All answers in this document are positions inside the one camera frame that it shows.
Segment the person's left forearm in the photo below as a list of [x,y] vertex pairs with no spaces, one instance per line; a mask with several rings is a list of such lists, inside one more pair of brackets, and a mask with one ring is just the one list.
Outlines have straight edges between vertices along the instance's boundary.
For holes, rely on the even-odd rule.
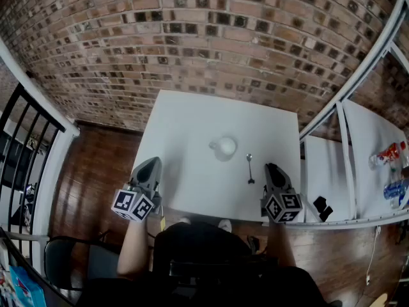
[[125,234],[118,259],[120,278],[135,280],[145,275],[149,267],[147,222],[131,221]]

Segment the blue label plastic bottle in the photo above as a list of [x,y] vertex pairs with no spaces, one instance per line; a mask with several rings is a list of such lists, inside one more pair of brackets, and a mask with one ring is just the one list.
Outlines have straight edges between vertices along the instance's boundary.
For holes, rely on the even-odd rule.
[[409,188],[409,178],[401,179],[386,185],[383,189],[383,197],[389,200],[390,206],[397,209]]

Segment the white cup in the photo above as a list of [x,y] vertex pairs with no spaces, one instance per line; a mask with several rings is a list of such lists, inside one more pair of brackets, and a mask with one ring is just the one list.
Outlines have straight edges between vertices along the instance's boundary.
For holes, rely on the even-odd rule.
[[222,136],[211,141],[209,148],[213,150],[218,161],[227,162],[233,158],[237,149],[237,143],[229,136]]

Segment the metal spoon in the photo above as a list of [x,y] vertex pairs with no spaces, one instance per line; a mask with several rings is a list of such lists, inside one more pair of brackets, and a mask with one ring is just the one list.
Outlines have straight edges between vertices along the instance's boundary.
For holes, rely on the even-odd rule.
[[255,183],[255,180],[254,180],[253,177],[252,177],[252,169],[251,169],[252,154],[251,154],[251,153],[248,153],[248,154],[246,155],[246,159],[247,159],[247,162],[248,162],[248,165],[249,165],[249,179],[248,179],[248,184],[254,184],[254,183]]

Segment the black chair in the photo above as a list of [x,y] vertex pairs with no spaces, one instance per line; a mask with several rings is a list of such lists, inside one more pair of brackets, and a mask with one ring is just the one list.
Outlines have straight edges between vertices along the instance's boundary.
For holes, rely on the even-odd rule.
[[76,239],[68,236],[53,237],[44,250],[44,272],[53,286],[63,290],[81,291],[82,285],[75,285],[73,276],[73,251],[78,244],[88,251],[84,281],[109,279],[117,276],[117,265],[121,246],[107,243],[106,235],[100,234],[93,240]]

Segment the black metal railing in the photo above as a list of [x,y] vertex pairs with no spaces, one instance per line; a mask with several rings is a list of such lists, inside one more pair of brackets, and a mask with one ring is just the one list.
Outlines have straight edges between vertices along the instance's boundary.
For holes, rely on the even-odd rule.
[[54,143],[66,128],[18,84],[0,111],[0,223],[35,232]]

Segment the blue bag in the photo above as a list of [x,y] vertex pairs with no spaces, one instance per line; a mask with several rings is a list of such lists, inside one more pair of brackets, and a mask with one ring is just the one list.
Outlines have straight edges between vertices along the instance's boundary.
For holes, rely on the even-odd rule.
[[43,289],[23,267],[10,266],[10,275],[16,296],[23,307],[47,307]]

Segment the red label plastic bottle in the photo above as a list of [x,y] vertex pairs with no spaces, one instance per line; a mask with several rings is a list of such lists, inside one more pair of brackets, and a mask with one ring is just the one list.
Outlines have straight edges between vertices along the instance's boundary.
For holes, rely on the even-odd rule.
[[392,143],[388,148],[371,155],[368,160],[371,170],[394,162],[400,162],[402,167],[409,166],[409,150],[406,141]]

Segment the person's black clothed body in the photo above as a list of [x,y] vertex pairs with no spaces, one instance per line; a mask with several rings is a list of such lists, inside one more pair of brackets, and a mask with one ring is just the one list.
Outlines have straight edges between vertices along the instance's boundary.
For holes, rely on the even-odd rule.
[[148,249],[145,275],[90,280],[75,307],[343,307],[307,271],[279,267],[218,225],[177,222]]

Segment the white curved metal post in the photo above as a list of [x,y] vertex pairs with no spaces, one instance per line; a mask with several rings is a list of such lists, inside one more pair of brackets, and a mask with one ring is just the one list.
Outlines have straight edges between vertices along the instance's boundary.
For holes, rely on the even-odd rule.
[[45,276],[44,268],[44,249],[45,238],[49,231],[50,213],[54,194],[57,189],[59,174],[61,172],[64,159],[68,153],[68,149],[74,138],[80,134],[79,128],[73,124],[55,105],[39,90],[40,86],[36,84],[23,71],[20,64],[12,56],[2,38],[0,38],[0,59],[9,68],[13,76],[19,80],[29,96],[38,102],[41,107],[58,121],[64,128],[65,132],[56,136],[56,141],[50,148],[50,154],[45,159],[45,169],[41,176],[40,184],[38,185],[40,202],[36,204],[33,211],[32,220],[34,221],[31,229],[34,235],[40,237],[39,247],[34,248],[33,267],[42,275]]

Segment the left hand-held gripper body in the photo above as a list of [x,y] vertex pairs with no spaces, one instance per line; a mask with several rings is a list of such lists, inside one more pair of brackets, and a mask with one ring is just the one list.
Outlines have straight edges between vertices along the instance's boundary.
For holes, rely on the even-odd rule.
[[162,197],[158,191],[159,183],[135,182],[134,178],[117,189],[111,210],[121,218],[142,223],[150,214],[162,211]]

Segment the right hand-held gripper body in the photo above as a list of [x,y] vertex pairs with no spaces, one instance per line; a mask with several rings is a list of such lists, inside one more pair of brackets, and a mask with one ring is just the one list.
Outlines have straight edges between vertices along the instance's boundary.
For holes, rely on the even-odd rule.
[[275,223],[294,221],[303,209],[300,195],[292,187],[273,190],[265,185],[260,205],[261,216]]

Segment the white metal frame with struts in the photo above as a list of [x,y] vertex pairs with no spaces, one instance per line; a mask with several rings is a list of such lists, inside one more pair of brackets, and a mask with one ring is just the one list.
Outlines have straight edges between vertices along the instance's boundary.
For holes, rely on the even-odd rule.
[[[392,143],[409,150],[409,0],[396,0],[361,65],[301,132],[303,229],[366,228],[409,221],[409,192],[397,209],[384,187],[400,179],[400,162],[369,168],[369,157]],[[313,202],[333,213],[323,222]]]

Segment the person's right forearm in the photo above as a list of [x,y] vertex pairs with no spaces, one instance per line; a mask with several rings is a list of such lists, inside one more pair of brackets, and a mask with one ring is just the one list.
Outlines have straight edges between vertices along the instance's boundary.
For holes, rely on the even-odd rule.
[[270,258],[276,258],[279,267],[296,266],[288,233],[283,224],[269,223],[266,255]]

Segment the small black device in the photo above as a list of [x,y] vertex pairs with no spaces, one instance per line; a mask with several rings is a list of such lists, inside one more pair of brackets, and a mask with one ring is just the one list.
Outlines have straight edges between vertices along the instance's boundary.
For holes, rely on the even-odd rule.
[[313,202],[313,205],[318,211],[319,218],[323,222],[325,222],[328,219],[328,217],[333,213],[333,209],[329,205],[327,205],[327,200],[322,196],[317,197],[316,200]]

